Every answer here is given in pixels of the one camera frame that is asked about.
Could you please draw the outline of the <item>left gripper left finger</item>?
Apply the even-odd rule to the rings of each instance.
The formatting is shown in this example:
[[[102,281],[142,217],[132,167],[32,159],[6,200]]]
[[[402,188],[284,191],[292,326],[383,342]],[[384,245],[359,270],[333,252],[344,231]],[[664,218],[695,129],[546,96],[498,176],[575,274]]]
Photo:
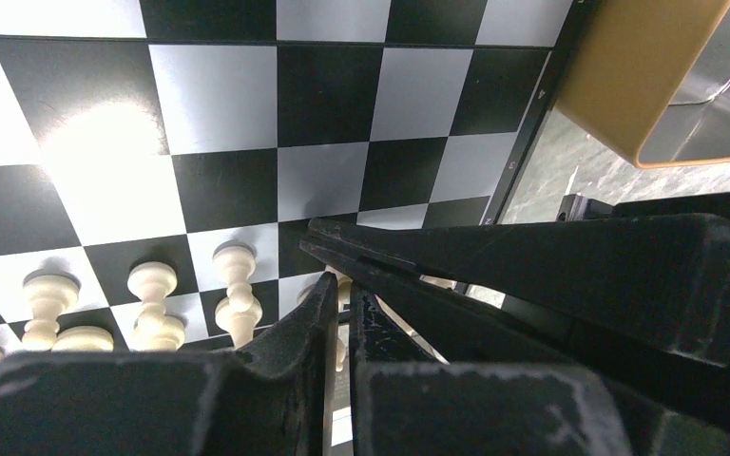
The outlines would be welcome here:
[[[325,455],[337,280],[234,351],[20,352],[0,362],[0,455]]]

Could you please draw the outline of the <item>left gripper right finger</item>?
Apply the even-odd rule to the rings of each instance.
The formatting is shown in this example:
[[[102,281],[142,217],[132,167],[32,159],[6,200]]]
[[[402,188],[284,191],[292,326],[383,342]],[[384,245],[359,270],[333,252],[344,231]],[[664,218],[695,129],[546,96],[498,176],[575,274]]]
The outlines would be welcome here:
[[[628,455],[602,380],[563,363],[454,362],[424,351],[354,286],[357,455]]]

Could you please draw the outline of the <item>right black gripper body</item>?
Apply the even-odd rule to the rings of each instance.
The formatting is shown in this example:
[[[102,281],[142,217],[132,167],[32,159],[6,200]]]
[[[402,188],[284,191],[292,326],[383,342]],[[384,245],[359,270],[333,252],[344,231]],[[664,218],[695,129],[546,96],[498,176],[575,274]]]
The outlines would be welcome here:
[[[730,220],[730,192],[609,204],[577,194],[562,198],[557,221],[608,219],[613,217],[711,214]]]

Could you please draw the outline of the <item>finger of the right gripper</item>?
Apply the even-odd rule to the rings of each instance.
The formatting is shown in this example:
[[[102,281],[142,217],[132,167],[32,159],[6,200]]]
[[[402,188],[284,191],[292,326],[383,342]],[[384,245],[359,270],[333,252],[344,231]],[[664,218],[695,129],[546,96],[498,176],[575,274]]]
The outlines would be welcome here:
[[[382,230],[315,219],[301,249],[399,311],[410,276],[465,281],[570,323],[554,350],[730,432],[730,220],[710,214]]]

